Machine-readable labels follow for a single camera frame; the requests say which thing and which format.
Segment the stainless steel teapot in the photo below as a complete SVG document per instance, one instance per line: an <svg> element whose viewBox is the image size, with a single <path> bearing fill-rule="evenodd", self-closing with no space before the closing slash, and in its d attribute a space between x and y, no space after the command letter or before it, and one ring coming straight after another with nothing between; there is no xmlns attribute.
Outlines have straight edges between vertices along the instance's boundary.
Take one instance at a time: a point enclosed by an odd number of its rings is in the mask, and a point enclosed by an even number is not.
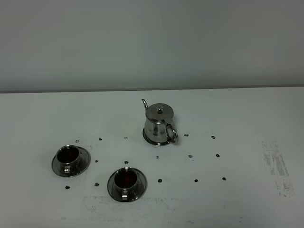
<svg viewBox="0 0 304 228"><path fill-rule="evenodd" d="M147 137L155 142L162 143L175 137L179 139L174 123L173 109L164 103L156 103L148 106L142 99L145 108L144 129Z"/></svg>

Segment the right stainless steel teacup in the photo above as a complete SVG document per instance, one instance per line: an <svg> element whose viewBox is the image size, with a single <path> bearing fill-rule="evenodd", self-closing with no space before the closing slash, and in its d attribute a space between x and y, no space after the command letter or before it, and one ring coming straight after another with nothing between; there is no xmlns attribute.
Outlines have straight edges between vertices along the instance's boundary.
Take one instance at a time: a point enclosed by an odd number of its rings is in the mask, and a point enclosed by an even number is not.
<svg viewBox="0 0 304 228"><path fill-rule="evenodd" d="M128 167L119 169L114 175L112 194L119 202L129 202L137 195L138 175Z"/></svg>

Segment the stainless steel teacup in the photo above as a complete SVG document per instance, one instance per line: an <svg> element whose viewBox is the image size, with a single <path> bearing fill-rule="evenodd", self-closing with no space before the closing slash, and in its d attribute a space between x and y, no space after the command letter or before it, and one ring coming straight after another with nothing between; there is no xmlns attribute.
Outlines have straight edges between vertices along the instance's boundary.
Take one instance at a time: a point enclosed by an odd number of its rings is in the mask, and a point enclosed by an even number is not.
<svg viewBox="0 0 304 228"><path fill-rule="evenodd" d="M74 145L61 147L56 154L57 168L65 175L71 176L80 161L79 148Z"/></svg>
<svg viewBox="0 0 304 228"><path fill-rule="evenodd" d="M114 175L112 194L119 202L129 202L137 195L138 175L128 167L119 169Z"/></svg>

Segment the left stainless steel teacup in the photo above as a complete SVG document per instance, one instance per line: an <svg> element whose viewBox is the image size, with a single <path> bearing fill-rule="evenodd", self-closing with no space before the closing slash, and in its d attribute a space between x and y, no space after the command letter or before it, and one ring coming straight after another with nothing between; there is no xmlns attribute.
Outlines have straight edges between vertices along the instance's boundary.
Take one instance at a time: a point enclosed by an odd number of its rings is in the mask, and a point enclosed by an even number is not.
<svg viewBox="0 0 304 228"><path fill-rule="evenodd" d="M57 168L65 175L71 176L80 161L79 148L74 145L61 147L56 154Z"/></svg>

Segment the right steel saucer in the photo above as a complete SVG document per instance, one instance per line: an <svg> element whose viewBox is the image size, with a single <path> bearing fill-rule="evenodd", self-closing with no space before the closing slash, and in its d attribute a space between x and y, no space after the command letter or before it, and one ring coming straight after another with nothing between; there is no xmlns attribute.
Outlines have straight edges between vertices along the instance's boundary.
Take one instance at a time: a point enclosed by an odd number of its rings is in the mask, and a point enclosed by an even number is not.
<svg viewBox="0 0 304 228"><path fill-rule="evenodd" d="M129 169L133 169L137 175L138 175L138 188L137 188L137 195L135 197L134 200L132 201L135 201L135 200L138 200L146 191L146 188L147 188L147 179L145 177L145 175L138 169L136 168L131 168L131 167L128 167ZM116 170L109 178L108 182L107 182L107 191L110 195L110 197L112 199L114 199L114 196L112 194L112 187L113 187L113 183L114 183L114 175L115 173L117 172L118 170Z"/></svg>

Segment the steel saucer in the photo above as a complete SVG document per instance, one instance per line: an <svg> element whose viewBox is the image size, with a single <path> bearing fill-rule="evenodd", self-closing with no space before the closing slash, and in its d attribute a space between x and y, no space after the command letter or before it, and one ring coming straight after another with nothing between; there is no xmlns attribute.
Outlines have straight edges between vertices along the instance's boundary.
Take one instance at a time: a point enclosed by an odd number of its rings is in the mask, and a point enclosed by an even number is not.
<svg viewBox="0 0 304 228"><path fill-rule="evenodd" d="M52 167L52 171L57 175L57 176L60 176L60 177L65 177L65 178L68 178L68 177L74 177L74 176L77 176L77 175L80 175L81 173L83 173L90 165L90 161L91 161L91 155L90 153L82 148L82 147L79 147L79 151L80 151L80 161L78 163L78 165L75 167L74 169L74 172L72 173L71 176L69 175L65 175L65 174L62 174L58 168L57 168L57 161L56 161L56 155L54 156L53 160L52 160L52 163L51 163L51 167Z"/></svg>
<svg viewBox="0 0 304 228"><path fill-rule="evenodd" d="M131 167L128 167L129 169L133 169L137 175L138 175L138 188L137 188L137 195L135 197L134 200L132 201L135 201L135 200L138 200L146 191L146 188L147 188L147 179L145 177L145 175L138 169L136 168L131 168ZM114 196L112 194L112 187L113 187L113 183L114 183L114 175L115 173L117 172L118 170L116 170L109 178L108 182L107 182L107 191L110 195L110 197L112 199L114 199Z"/></svg>

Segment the left steel saucer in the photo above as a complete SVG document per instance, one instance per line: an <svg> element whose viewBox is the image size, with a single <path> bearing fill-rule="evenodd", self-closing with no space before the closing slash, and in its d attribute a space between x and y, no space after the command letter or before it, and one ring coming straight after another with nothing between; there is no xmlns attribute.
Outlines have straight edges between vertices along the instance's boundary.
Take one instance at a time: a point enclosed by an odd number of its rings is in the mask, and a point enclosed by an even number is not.
<svg viewBox="0 0 304 228"><path fill-rule="evenodd" d="M65 178L68 178L68 177L74 177L74 176L77 176L77 175L80 175L81 173L83 173L90 165L90 161L91 161L91 155L90 153L82 148L82 147L79 147L79 151L80 151L80 161L78 163L78 165L75 167L74 169L74 172L72 173L71 176L69 175L65 175L65 174L62 174L58 168L57 168L57 161L56 161L56 155L54 156L53 160L52 160L52 163L51 163L51 167L52 167L52 171L57 175L57 176L60 176L60 177L65 177Z"/></svg>

